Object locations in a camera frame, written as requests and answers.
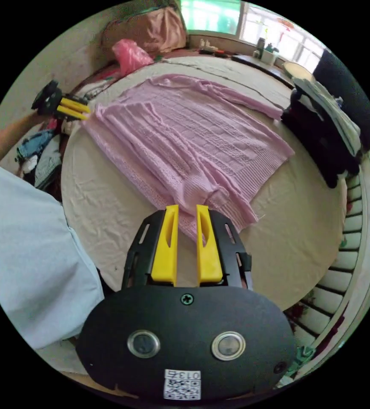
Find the person's arm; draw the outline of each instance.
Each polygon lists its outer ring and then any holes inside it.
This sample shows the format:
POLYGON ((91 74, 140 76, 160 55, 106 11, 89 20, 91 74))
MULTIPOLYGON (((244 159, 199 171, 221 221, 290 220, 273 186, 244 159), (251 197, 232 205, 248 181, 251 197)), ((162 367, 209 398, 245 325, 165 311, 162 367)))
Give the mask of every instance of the person's arm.
POLYGON ((25 116, 0 131, 0 161, 10 149, 33 127, 49 119, 49 116, 38 115, 37 111, 25 116))

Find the beige bed sheet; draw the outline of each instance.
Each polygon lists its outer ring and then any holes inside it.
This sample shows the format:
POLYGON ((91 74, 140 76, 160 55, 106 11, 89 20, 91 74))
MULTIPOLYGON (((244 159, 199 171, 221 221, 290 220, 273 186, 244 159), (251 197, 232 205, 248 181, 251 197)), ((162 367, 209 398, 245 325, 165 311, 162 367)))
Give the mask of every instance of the beige bed sheet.
MULTIPOLYGON (((216 81, 267 104, 287 107, 290 89, 237 62, 206 57, 173 58, 118 81, 90 103, 108 104, 124 90, 166 73, 216 81)), ((295 155, 252 201, 259 221, 241 232, 252 255, 254 289, 285 310, 305 296, 333 263, 346 215, 345 181, 329 189, 318 168, 283 124, 249 111, 276 131, 295 155)), ((63 161, 63 205, 69 225, 106 283, 121 288, 126 253, 143 219, 155 208, 118 171, 88 133, 76 126, 63 161)), ((195 244, 179 234, 178 285, 196 286, 195 244)))

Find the window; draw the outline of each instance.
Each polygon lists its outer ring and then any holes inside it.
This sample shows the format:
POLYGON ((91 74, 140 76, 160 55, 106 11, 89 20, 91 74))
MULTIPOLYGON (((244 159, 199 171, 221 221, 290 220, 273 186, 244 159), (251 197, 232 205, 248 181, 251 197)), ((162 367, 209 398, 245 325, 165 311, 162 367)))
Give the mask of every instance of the window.
POLYGON ((207 30, 235 35, 240 0, 184 0, 181 10, 188 30, 207 30))
POLYGON ((240 0, 182 0, 182 15, 188 30, 220 33, 257 44, 260 37, 279 50, 285 60, 294 61, 313 72, 325 45, 310 33, 282 16, 240 0))

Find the pink knit sweater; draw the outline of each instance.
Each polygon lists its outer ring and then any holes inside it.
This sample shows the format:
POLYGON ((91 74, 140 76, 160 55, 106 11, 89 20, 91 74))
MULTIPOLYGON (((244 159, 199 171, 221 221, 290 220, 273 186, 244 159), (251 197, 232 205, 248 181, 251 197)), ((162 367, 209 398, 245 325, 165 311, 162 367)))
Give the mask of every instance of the pink knit sweater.
POLYGON ((179 204, 179 227, 196 238, 196 205, 228 216, 237 231, 256 222, 250 202, 294 154, 238 107, 280 119, 281 110, 223 85, 184 75, 150 78, 83 126, 158 209, 179 204))

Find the qr code label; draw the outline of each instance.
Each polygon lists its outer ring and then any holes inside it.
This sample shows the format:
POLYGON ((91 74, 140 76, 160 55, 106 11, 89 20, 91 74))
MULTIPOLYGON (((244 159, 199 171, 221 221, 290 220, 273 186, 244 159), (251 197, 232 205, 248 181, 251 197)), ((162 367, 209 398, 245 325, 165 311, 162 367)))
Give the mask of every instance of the qr code label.
POLYGON ((201 371, 165 369, 164 399, 200 400, 201 371))

